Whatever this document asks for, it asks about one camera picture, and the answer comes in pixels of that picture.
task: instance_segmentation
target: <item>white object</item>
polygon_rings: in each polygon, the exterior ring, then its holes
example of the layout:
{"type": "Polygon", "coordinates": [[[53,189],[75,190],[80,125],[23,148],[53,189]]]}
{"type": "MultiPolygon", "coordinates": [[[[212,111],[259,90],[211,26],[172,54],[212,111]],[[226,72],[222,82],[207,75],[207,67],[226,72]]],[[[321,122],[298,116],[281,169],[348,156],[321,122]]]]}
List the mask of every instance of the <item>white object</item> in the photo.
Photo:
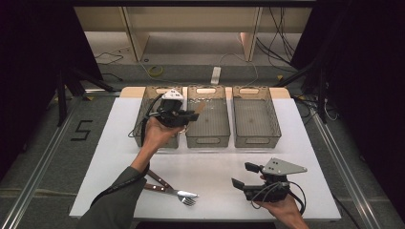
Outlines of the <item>white object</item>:
{"type": "MultiPolygon", "coordinates": [[[[139,147],[134,139],[127,135],[128,128],[135,125],[140,102],[141,98],[116,99],[77,194],[71,217],[83,216],[93,199],[109,187],[134,160],[139,147]]],[[[151,169],[174,188],[199,194],[197,203],[186,207],[170,195],[144,190],[139,197],[134,218],[196,221],[275,220],[268,211],[254,209],[250,202],[245,200],[244,193],[232,186],[231,178],[241,180],[246,185],[262,184],[258,174],[245,169],[245,162],[265,165],[272,157],[277,157],[308,169],[303,174],[288,175],[288,180],[296,182],[305,191],[307,209],[304,219],[341,219],[294,101],[282,98],[273,99],[273,103],[283,133],[276,148],[235,148],[232,121],[229,122],[231,136],[227,148],[189,149],[185,135],[180,135],[179,148],[158,151],[152,157],[151,169]]],[[[230,98],[227,100],[227,107],[229,120],[232,120],[230,98]]],[[[148,178],[148,182],[153,183],[153,180],[148,178]]],[[[303,199],[297,187],[290,187],[295,195],[303,199]]]]}
{"type": "Polygon", "coordinates": [[[214,67],[214,71],[212,72],[211,84],[218,85],[220,82],[220,74],[221,74],[221,67],[214,67]]]}
{"type": "Polygon", "coordinates": [[[161,98],[163,98],[163,99],[172,99],[172,100],[181,100],[181,101],[184,100],[184,97],[182,96],[182,94],[180,94],[175,89],[172,89],[172,90],[168,91],[161,98]]]}

